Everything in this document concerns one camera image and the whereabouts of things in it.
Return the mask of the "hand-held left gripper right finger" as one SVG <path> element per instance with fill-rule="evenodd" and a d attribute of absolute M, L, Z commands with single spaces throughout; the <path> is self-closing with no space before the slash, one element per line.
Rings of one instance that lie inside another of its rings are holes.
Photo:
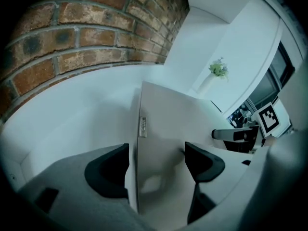
<path fill-rule="evenodd" d="M 251 154 L 185 142 L 185 164 L 195 182 L 187 217 L 191 224 L 218 206 L 234 189 L 252 161 Z"/>

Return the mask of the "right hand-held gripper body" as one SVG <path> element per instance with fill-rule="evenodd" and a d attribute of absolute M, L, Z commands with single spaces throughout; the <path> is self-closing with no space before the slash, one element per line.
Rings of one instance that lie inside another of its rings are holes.
<path fill-rule="evenodd" d="M 273 131 L 280 126 L 274 107 L 268 103 L 243 119 L 232 133 L 232 140 L 224 141 L 226 149 L 233 152 L 253 154 L 258 148 L 276 141 Z"/>

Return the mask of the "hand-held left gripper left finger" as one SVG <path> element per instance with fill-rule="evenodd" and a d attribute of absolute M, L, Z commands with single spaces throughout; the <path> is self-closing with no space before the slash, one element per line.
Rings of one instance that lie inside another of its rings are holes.
<path fill-rule="evenodd" d="M 128 155 L 124 143 L 60 159 L 18 193 L 59 225 L 134 225 Z"/>

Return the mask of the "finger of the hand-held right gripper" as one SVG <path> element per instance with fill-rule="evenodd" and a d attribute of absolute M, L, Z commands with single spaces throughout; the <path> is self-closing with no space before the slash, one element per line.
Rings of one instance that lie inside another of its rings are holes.
<path fill-rule="evenodd" d="M 211 136 L 215 140 L 233 141 L 235 129 L 214 129 Z"/>

